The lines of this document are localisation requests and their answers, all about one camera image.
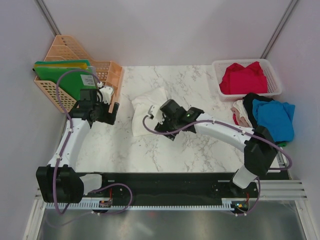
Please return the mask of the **white t shirt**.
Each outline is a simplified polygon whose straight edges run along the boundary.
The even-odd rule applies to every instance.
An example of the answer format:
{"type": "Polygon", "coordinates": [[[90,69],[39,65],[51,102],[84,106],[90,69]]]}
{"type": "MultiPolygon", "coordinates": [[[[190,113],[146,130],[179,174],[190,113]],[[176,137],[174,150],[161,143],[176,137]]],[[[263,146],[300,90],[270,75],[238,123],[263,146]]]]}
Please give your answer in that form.
{"type": "Polygon", "coordinates": [[[164,87],[158,87],[137,96],[131,101],[134,109],[131,123],[133,137],[141,137],[152,134],[143,126],[143,118],[148,114],[151,106],[160,107],[168,100],[168,97],[168,91],[164,87]]]}

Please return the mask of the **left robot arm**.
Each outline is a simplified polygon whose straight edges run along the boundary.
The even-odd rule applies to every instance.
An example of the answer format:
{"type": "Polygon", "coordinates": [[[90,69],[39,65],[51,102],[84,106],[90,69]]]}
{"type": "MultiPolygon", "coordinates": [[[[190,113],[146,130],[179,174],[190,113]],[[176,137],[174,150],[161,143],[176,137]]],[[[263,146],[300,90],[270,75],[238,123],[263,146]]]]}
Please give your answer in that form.
{"type": "Polygon", "coordinates": [[[80,91],[80,99],[67,113],[68,122],[59,146],[47,166],[40,166],[36,179],[46,203],[79,203],[91,191],[99,197],[110,191],[108,182],[97,173],[79,175],[76,162],[82,144],[94,122],[114,125],[118,104],[110,111],[114,89],[103,86],[80,91]]]}

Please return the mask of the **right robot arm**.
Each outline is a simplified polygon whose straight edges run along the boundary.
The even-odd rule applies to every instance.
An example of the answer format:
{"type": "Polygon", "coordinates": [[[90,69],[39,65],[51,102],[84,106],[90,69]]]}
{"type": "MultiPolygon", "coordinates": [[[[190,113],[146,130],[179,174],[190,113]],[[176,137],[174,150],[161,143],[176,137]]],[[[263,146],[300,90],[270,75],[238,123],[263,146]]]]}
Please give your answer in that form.
{"type": "Polygon", "coordinates": [[[243,152],[244,164],[229,184],[229,191],[235,197],[242,196],[256,178],[265,176],[278,154],[275,142],[263,126],[253,129],[229,124],[196,107],[185,110],[173,99],[162,106],[151,106],[148,114],[157,120],[154,131],[170,140],[179,132],[191,132],[213,137],[243,152]]]}

